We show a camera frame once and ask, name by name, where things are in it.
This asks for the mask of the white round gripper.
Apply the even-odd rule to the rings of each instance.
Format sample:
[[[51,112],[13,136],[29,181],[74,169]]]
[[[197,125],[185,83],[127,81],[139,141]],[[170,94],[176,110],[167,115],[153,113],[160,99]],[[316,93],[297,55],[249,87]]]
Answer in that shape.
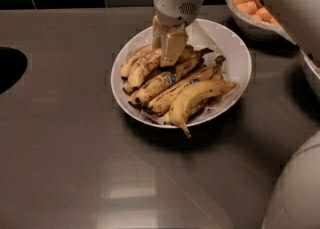
[[[179,59],[188,40],[185,24],[197,18],[203,1],[153,0],[152,45],[162,49],[161,67],[173,66]]]

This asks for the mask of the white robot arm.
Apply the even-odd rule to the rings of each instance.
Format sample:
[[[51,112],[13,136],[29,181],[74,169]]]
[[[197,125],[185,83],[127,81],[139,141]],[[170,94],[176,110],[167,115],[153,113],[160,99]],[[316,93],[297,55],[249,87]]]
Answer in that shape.
[[[320,60],[319,0],[261,0],[304,57]],[[197,10],[185,15],[180,6],[203,0],[153,0],[161,26],[184,28]],[[320,229],[320,131],[310,137],[286,164],[268,204],[262,229]]]

